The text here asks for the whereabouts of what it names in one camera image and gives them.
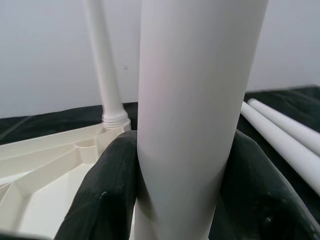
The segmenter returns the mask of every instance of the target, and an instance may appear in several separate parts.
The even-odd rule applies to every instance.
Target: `white cylindrical pole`
[[[208,240],[266,0],[142,0],[137,240]]]
[[[277,125],[279,128],[287,132],[289,135],[297,139],[300,143],[309,148],[312,152],[320,156],[320,133],[293,120],[291,117],[263,104],[256,99],[250,99],[248,104]]]
[[[245,102],[241,114],[320,196],[320,158]]]
[[[118,89],[102,0],[84,0],[84,10],[103,105],[102,121],[106,128],[131,128]]]

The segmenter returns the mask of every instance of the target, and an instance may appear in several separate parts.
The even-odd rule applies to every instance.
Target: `white wall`
[[[320,1],[269,0],[247,89],[320,85]]]
[[[106,0],[123,102],[138,99],[140,0]],[[0,1],[0,118],[101,104],[81,0]]]
[[[140,0],[104,0],[123,102],[138,100]],[[248,90],[320,85],[320,1],[269,0]],[[82,0],[0,1],[0,118],[101,104]]]

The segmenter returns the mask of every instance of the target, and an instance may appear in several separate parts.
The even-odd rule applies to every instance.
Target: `white backdrop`
[[[123,102],[138,100],[140,0],[105,0]],[[269,0],[248,90],[320,85],[320,1]],[[101,104],[81,0],[0,1],[0,118]]]

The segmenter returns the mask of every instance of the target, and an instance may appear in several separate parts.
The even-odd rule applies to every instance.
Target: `white pipe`
[[[266,0],[142,0],[137,240],[208,240]]]
[[[245,102],[241,114],[320,196],[320,158]]]
[[[102,1],[84,0],[84,11],[102,99],[103,124],[106,128],[124,127],[129,130],[130,120],[120,100]]]
[[[283,113],[263,104],[256,99],[250,99],[248,104],[284,130],[286,133],[297,139],[315,154],[320,156],[320,133],[293,120]]]

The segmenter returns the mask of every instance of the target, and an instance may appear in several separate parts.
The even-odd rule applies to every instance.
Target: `thin white pole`
[[[130,119],[119,94],[111,43],[101,0],[84,0],[84,11],[103,105],[106,128],[131,129]]]
[[[320,156],[320,133],[302,123],[284,115],[283,113],[263,104],[256,99],[250,99],[248,104],[265,116],[279,128],[294,137],[300,143]]]
[[[320,158],[245,102],[241,114],[320,196]]]
[[[266,0],[142,0],[136,240],[208,240]]]

